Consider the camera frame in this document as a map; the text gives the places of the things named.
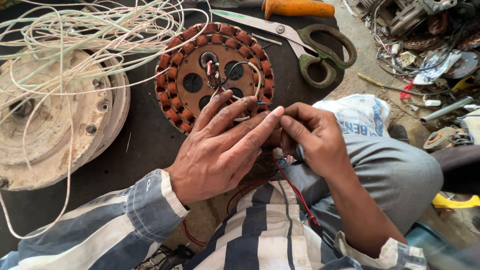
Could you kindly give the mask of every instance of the concrete floor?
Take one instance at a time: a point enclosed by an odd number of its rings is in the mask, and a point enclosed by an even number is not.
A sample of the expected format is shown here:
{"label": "concrete floor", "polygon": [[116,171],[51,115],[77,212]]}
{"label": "concrete floor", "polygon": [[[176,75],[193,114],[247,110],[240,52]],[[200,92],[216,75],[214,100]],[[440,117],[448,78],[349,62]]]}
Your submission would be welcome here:
{"label": "concrete floor", "polygon": [[[420,108],[418,111],[404,110],[403,108],[407,103],[415,101],[416,99],[410,98],[406,101],[400,101],[398,91],[386,90],[384,93],[379,87],[367,83],[357,76],[357,73],[362,73],[377,82],[391,84],[401,88],[407,85],[404,81],[396,79],[383,71],[375,63],[376,49],[374,40],[369,29],[365,26],[365,23],[360,21],[357,17],[352,16],[342,1],[325,0],[325,2],[335,5],[335,16],[340,31],[350,38],[357,47],[358,52],[357,61],[351,68],[346,70],[342,84],[325,99],[336,100],[355,93],[376,95],[387,101],[392,107],[392,121],[390,124],[393,125],[398,123],[404,125],[407,129],[410,144],[422,148],[423,143],[430,132],[441,128],[435,125],[423,125],[420,123],[419,118],[432,111],[423,108]],[[189,205],[192,210],[188,215],[186,222],[190,234],[200,241],[207,242],[215,231],[216,226],[227,216],[226,207],[228,200],[237,191],[238,190],[235,189],[212,199]],[[240,196],[237,196],[232,201],[232,204],[235,204],[239,199]],[[443,215],[442,218],[440,218],[435,208],[431,206],[422,214],[420,221],[423,221],[434,228],[455,247],[464,248],[480,240],[480,233],[478,233],[478,231],[476,231],[471,225],[471,216],[475,214],[475,212],[472,211],[475,210],[458,210]],[[179,244],[186,244],[188,242],[189,240],[184,234],[183,226],[180,225],[167,239],[165,245],[170,248],[175,248]],[[189,248],[194,252],[201,250],[201,248],[195,244],[189,245]]]}

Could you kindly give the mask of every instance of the striped shirt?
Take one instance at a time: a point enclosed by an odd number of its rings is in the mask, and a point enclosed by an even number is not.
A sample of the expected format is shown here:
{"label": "striped shirt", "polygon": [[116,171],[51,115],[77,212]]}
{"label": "striped shirt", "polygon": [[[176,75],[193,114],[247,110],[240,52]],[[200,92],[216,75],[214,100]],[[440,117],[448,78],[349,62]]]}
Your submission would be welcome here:
{"label": "striped shirt", "polygon": [[[129,270],[152,256],[187,214],[168,173],[155,170],[127,189],[66,213],[48,232],[20,241],[18,251],[0,259],[0,270]],[[184,268],[426,269],[421,249],[392,238],[373,259],[339,232],[336,256],[307,224],[290,185],[266,182],[240,200]]]}

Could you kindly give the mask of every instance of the scissors blade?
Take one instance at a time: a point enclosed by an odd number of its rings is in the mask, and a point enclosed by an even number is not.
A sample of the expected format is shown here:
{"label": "scissors blade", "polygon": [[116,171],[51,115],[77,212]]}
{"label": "scissors blade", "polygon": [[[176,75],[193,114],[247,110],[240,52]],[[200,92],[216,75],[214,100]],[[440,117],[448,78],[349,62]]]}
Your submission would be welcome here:
{"label": "scissors blade", "polygon": [[[303,41],[301,40],[298,32],[288,25],[283,25],[283,24],[279,24],[279,23],[275,23],[275,22],[270,22],[270,21],[258,19],[258,18],[255,18],[255,17],[251,17],[251,16],[247,16],[247,15],[243,15],[243,14],[235,13],[235,12],[231,12],[231,11],[225,11],[225,10],[212,10],[212,13],[214,13],[214,14],[220,16],[220,17],[232,20],[234,22],[238,22],[238,23],[241,23],[241,24],[244,24],[244,25],[255,27],[255,28],[258,28],[260,30],[264,30],[266,32],[269,32],[269,33],[272,33],[272,34],[277,35],[279,37],[283,37],[283,38],[287,39],[288,42],[290,43],[290,45],[292,46],[295,54],[297,55],[297,57],[300,57],[303,54],[307,54],[303,50],[303,48],[300,48],[300,47],[305,47],[305,48],[310,49],[313,52],[316,52],[316,50],[314,48],[312,48],[310,45],[307,45],[307,44],[303,43]],[[283,27],[283,29],[284,29],[284,31],[282,33],[279,33],[277,31],[277,28],[279,26]]]}

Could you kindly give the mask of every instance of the orange handle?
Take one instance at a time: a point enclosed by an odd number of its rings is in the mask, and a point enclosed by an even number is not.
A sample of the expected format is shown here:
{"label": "orange handle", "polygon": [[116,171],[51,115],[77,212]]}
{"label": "orange handle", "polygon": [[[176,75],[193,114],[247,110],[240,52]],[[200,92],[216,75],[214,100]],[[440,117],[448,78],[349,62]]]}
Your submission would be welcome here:
{"label": "orange handle", "polygon": [[265,11],[266,20],[273,13],[283,16],[315,16],[320,18],[331,18],[335,14],[335,7],[332,4],[311,0],[265,0],[262,10]]}

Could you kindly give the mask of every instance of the shirt cuff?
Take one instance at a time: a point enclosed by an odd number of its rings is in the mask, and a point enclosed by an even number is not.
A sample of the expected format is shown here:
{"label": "shirt cuff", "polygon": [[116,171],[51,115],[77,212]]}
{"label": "shirt cuff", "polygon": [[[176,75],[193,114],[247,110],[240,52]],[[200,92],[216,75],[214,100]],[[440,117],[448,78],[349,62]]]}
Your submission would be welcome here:
{"label": "shirt cuff", "polygon": [[170,176],[154,170],[139,180],[128,195],[127,214],[142,237],[162,243],[189,211],[172,191]]}
{"label": "shirt cuff", "polygon": [[335,248],[342,255],[356,260],[362,266],[377,269],[427,269],[427,260],[423,255],[423,249],[408,246],[393,238],[389,238],[382,246],[380,256],[377,259],[373,259],[350,247],[345,240],[345,234],[343,232],[338,232],[336,235]]}

